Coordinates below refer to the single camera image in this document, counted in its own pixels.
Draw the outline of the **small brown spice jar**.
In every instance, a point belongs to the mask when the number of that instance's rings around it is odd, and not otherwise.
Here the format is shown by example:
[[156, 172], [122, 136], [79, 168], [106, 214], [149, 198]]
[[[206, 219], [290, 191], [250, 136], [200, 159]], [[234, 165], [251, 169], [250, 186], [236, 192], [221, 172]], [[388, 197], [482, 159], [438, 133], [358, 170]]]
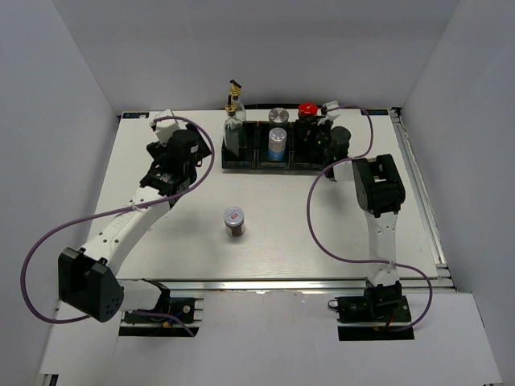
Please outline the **small brown spice jar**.
[[317, 121], [318, 106], [312, 102], [302, 103], [298, 107], [298, 119], [299, 118], [313, 118], [314, 123]]

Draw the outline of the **glass bottle with brown sauce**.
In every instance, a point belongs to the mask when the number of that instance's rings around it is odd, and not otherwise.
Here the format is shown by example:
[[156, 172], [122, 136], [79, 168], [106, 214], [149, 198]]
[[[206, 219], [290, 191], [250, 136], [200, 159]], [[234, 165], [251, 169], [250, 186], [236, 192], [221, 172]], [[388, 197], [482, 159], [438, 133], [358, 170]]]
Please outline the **glass bottle with brown sauce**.
[[228, 114], [224, 124], [225, 147], [228, 151], [238, 157], [241, 149], [240, 134], [243, 130], [243, 124], [237, 117], [237, 106], [233, 103], [231, 96], [228, 96], [225, 111]]

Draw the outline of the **blue label spice jar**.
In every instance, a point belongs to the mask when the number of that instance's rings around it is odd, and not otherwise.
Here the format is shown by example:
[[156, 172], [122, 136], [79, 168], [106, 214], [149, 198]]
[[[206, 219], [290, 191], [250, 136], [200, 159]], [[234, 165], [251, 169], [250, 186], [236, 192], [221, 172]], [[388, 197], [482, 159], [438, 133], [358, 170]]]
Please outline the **blue label spice jar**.
[[284, 128], [274, 127], [269, 132], [268, 156], [272, 161], [282, 161], [286, 150], [287, 132]]

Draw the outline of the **silver lid pink salt jar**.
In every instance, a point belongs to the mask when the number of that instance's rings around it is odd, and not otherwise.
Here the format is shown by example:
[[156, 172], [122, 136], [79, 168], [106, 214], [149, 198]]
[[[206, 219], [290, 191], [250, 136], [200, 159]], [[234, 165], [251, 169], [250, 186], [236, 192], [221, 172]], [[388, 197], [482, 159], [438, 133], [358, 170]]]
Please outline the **silver lid pink salt jar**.
[[273, 108], [269, 111], [268, 122], [271, 129], [283, 128], [285, 129], [289, 123], [289, 113], [286, 109], [281, 107]]

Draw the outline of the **red lid dark spice jar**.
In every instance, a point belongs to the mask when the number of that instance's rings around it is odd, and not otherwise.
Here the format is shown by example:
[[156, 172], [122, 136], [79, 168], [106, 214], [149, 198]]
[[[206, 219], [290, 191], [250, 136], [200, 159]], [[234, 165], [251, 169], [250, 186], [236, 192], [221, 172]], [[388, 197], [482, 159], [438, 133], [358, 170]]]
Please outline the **red lid dark spice jar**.
[[224, 212], [224, 222], [229, 236], [237, 237], [245, 233], [245, 216], [239, 207], [228, 207]]

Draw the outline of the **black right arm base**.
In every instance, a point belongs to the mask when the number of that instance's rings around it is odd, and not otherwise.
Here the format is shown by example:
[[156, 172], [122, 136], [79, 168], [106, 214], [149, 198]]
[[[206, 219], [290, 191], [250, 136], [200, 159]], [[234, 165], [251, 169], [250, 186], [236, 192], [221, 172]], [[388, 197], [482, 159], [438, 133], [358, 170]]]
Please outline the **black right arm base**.
[[414, 329], [396, 332], [411, 324], [411, 313], [405, 296], [397, 305], [372, 310], [363, 296], [338, 297], [328, 301], [336, 312], [338, 339], [341, 342], [379, 342], [414, 340]]

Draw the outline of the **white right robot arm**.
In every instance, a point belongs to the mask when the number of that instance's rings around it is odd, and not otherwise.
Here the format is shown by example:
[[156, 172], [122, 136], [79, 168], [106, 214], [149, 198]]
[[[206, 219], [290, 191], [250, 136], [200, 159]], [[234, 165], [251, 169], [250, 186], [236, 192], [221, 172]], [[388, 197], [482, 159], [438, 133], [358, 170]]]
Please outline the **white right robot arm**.
[[[396, 266], [396, 227], [398, 213], [406, 199], [400, 174], [393, 157], [383, 154], [373, 159], [348, 156], [350, 132], [344, 127], [334, 127], [326, 118], [310, 117], [310, 129], [322, 127], [327, 138], [323, 141], [324, 168], [315, 177], [307, 195], [307, 226], [313, 241], [327, 255], [349, 264], [367, 265], [366, 292], [363, 301], [365, 314], [380, 321], [390, 314], [393, 303], [402, 296], [400, 278]], [[338, 257], [326, 249], [315, 234], [311, 222], [311, 200], [317, 183], [335, 166], [349, 162], [359, 207], [365, 214], [369, 234], [369, 259], [349, 260]]]

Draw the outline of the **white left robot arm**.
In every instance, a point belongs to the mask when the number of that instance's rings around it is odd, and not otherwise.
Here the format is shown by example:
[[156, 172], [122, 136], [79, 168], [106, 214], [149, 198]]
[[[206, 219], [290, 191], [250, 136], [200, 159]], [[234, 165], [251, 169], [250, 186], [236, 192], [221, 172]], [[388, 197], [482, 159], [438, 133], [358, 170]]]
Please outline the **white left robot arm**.
[[154, 161], [136, 189], [130, 211], [116, 215], [79, 249], [66, 248], [58, 259], [60, 300], [98, 322], [118, 311], [143, 311], [160, 321], [170, 311], [170, 290], [158, 281], [119, 280], [117, 274], [131, 250], [177, 203], [197, 177], [196, 168], [209, 155], [198, 130], [176, 130], [166, 145], [151, 143]]

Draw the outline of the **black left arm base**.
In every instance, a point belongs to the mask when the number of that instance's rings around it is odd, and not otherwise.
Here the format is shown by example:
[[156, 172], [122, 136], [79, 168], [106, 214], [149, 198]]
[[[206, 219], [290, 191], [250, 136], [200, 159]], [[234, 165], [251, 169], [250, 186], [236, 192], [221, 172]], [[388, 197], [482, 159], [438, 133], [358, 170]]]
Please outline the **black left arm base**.
[[158, 281], [123, 281], [119, 335], [130, 337], [188, 337], [200, 329], [201, 298], [174, 296]]

